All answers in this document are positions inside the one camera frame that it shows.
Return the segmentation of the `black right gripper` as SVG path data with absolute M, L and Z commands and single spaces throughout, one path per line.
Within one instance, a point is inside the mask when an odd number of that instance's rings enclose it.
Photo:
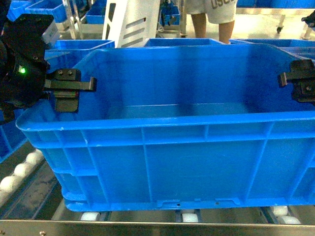
M 294 60 L 290 71 L 278 76 L 279 87 L 293 84 L 292 99 L 300 103 L 315 104 L 315 65 L 311 59 Z

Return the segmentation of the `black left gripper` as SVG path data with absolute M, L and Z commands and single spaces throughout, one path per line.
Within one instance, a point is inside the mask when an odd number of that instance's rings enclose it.
M 27 109 L 44 97 L 44 90 L 55 91 L 55 110 L 77 113 L 78 91 L 96 91 L 97 79 L 81 81 L 79 69 L 50 68 L 45 51 L 59 38 L 55 19 L 48 14 L 22 14 L 16 20 L 4 19 L 0 36 L 1 124 L 15 119 L 15 110 Z

